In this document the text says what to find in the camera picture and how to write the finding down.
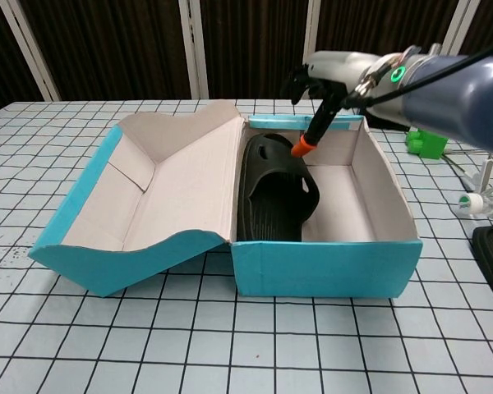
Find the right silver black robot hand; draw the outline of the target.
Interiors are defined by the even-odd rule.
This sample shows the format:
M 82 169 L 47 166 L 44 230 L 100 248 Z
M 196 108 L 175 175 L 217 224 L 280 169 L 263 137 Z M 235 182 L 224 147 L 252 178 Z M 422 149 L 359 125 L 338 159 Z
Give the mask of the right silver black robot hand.
M 371 69 L 378 60 L 376 55 L 368 53 L 319 51 L 292 71 L 282 92 L 293 105 L 313 87 L 325 90 L 308 128 L 293 146 L 292 156 L 300 158 L 315 149 L 341 109 L 362 105 L 379 83 L 379 75 Z

